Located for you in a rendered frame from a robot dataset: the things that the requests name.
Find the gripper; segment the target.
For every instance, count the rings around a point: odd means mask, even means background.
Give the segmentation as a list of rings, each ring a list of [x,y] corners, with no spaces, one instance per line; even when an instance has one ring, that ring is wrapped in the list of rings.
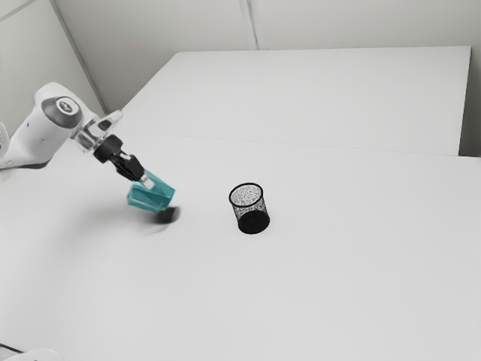
[[[132,182],[140,182],[151,190],[154,183],[146,174],[142,164],[134,155],[122,152],[123,141],[116,135],[109,135],[97,146],[93,155],[101,163],[110,161],[116,172]]]

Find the teal faceted mug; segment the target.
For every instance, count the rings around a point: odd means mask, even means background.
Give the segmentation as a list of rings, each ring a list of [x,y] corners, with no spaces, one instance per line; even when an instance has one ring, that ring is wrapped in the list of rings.
[[[127,203],[132,207],[156,214],[170,205],[174,194],[174,188],[145,170],[142,178],[132,183],[127,194]]]

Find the black mesh pen holder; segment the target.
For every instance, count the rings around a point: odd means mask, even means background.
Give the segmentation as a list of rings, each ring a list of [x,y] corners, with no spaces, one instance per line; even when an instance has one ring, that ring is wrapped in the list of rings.
[[[259,234],[270,225],[264,190],[259,184],[247,182],[237,185],[229,193],[228,200],[242,233]]]

